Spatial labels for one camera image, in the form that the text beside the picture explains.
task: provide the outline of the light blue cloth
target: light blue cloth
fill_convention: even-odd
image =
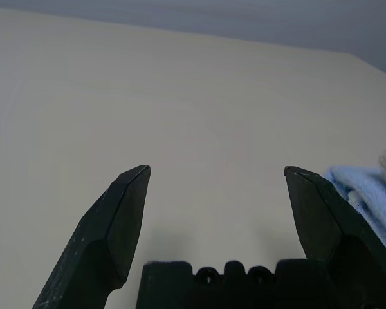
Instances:
[[[331,166],[325,175],[386,247],[386,182],[379,168]]]

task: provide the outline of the white table surface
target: white table surface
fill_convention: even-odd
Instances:
[[[79,219],[149,164],[144,263],[302,258],[286,165],[375,165],[386,74],[342,53],[0,10],[0,308],[31,308]]]

